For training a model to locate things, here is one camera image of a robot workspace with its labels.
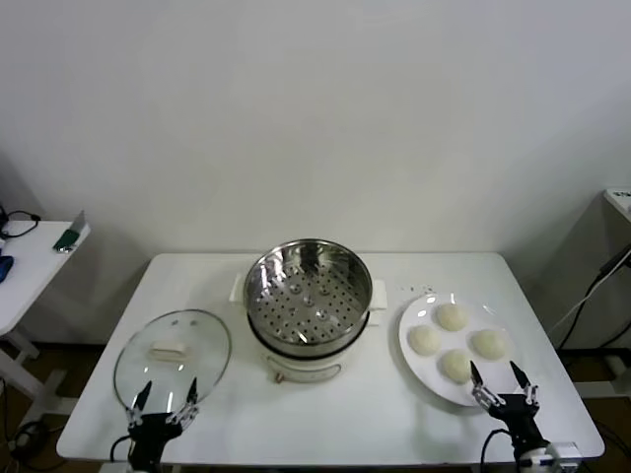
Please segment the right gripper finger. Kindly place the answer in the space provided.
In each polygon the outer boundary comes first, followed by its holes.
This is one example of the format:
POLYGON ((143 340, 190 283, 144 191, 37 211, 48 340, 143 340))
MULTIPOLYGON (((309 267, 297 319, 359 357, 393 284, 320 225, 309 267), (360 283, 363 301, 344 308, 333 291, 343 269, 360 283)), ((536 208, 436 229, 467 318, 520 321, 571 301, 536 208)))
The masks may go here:
POLYGON ((516 381, 518 382, 519 387, 522 389, 522 394, 525 398, 526 405, 532 406, 533 408, 538 408, 538 386, 530 382, 526 373, 514 361, 510 361, 510 367, 513 371, 516 381))
POLYGON ((490 407, 500 407, 506 404, 506 401, 489 389, 482 379, 482 376, 474 363, 469 362, 471 380, 472 380, 472 396, 475 401, 484 409, 488 410, 490 407))

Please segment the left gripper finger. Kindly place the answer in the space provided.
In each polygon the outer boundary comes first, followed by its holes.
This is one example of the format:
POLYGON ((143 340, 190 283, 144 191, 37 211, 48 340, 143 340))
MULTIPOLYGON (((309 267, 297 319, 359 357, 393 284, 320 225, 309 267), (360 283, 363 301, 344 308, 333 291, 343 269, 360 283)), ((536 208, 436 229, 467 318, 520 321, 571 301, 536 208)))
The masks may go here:
POLYGON ((126 409, 129 428, 134 428, 142 424, 142 413, 150 395, 151 388, 152 381, 149 380, 143 389, 133 398, 131 407, 126 409))
POLYGON ((180 427, 188 427, 199 412, 197 378, 195 377, 187 391, 183 406, 167 417, 167 423, 180 427))

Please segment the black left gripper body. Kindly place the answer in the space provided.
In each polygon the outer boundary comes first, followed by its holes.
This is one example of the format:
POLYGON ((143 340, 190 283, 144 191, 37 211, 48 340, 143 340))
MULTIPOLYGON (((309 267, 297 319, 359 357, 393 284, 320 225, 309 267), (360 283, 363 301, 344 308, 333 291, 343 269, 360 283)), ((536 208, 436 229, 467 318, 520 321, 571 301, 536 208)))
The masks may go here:
POLYGON ((181 422, 170 421, 170 414, 147 414, 140 425, 129 429, 132 446, 128 462, 133 471, 160 472, 164 449, 183 433, 181 422))

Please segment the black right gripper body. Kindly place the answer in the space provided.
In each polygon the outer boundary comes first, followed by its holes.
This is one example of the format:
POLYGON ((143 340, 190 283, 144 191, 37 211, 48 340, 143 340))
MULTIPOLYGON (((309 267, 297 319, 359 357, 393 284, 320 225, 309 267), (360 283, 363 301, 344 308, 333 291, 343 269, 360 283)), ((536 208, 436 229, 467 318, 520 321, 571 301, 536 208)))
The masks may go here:
POLYGON ((492 403, 487 412, 506 425, 515 459, 520 460, 530 451, 547 447, 548 440, 542 436, 534 420, 539 410, 538 402, 529 400, 524 394, 499 394, 498 397, 501 402, 492 403))

